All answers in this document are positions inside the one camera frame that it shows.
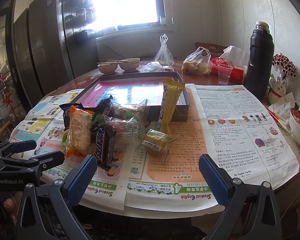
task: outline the blue textured pad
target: blue textured pad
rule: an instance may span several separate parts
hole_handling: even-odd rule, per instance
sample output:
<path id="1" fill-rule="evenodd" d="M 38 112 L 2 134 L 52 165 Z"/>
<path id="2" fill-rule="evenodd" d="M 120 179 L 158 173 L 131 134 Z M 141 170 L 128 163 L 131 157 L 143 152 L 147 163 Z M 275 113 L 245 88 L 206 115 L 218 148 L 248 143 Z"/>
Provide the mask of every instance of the blue textured pad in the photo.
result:
<path id="1" fill-rule="evenodd" d="M 80 173 L 75 177 L 73 182 L 68 187 L 66 204 L 69 208 L 79 205 L 79 202 L 87 189 L 94 173 L 98 167 L 97 159 L 90 158 L 83 166 Z"/>
<path id="2" fill-rule="evenodd" d="M 14 143 L 11 147 L 12 152 L 21 153 L 30 150 L 34 150 L 37 147 L 37 142 L 35 140 L 29 140 L 24 142 Z"/>
<path id="3" fill-rule="evenodd" d="M 199 170 L 218 204 L 227 207 L 230 204 L 228 187 L 204 155 L 199 158 Z"/>

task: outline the white bowl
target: white bowl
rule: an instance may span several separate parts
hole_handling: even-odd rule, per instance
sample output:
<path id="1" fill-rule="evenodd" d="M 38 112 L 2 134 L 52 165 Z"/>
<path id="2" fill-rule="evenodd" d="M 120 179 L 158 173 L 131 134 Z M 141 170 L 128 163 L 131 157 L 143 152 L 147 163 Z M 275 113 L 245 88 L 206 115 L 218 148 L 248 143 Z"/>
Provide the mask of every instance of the white bowl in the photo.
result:
<path id="1" fill-rule="evenodd" d="M 101 63 L 98 65 L 98 69 L 100 70 L 101 73 L 105 75 L 110 75 L 115 72 L 115 70 L 118 67 L 118 63 Z"/>
<path id="2" fill-rule="evenodd" d="M 292 116 L 292 112 L 294 112 L 294 115 L 298 115 L 296 117 L 300 118 L 300 111 L 294 108 L 290 109 L 290 117 L 289 117 L 289 125 L 291 128 L 291 135 L 296 141 L 296 143 L 300 146 L 300 127 L 294 117 Z"/>
<path id="3" fill-rule="evenodd" d="M 126 58 L 125 60 L 128 60 L 128 62 L 119 63 L 120 68 L 122 68 L 125 72 L 135 71 L 137 67 L 140 65 L 139 57 Z"/>

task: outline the clear plastic cup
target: clear plastic cup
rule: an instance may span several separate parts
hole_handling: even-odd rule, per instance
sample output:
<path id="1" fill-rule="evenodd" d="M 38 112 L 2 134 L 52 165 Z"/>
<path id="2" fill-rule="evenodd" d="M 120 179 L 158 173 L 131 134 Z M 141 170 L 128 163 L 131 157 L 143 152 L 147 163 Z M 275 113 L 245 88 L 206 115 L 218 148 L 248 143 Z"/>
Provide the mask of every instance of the clear plastic cup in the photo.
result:
<path id="1" fill-rule="evenodd" d="M 232 69 L 231 66 L 218 64 L 218 83 L 220 85 L 228 85 Z"/>

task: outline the bunny figurine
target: bunny figurine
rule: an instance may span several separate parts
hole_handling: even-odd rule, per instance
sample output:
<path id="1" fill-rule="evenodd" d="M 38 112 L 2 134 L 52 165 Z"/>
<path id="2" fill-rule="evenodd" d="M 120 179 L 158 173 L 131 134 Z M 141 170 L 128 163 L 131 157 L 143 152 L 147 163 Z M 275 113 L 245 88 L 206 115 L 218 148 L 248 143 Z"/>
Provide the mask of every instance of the bunny figurine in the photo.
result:
<path id="1" fill-rule="evenodd" d="M 271 87 L 272 90 L 269 92 L 268 100 L 269 100 L 269 103 L 272 105 L 272 104 L 276 103 L 279 98 L 286 95 L 286 87 L 284 86 L 284 84 L 282 82 L 280 82 L 279 77 L 276 82 L 271 82 L 271 83 L 273 83 L 273 85 Z"/>

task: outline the thermos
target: thermos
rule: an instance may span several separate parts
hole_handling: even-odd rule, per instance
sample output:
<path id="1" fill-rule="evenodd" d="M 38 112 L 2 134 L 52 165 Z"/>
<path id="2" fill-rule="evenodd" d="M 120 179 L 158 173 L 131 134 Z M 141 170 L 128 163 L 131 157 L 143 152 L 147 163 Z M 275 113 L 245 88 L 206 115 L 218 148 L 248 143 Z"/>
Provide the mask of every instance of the thermos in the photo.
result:
<path id="1" fill-rule="evenodd" d="M 257 22 L 250 38 L 250 57 L 244 86 L 259 100 L 263 99 L 267 90 L 274 49 L 268 24 Z"/>

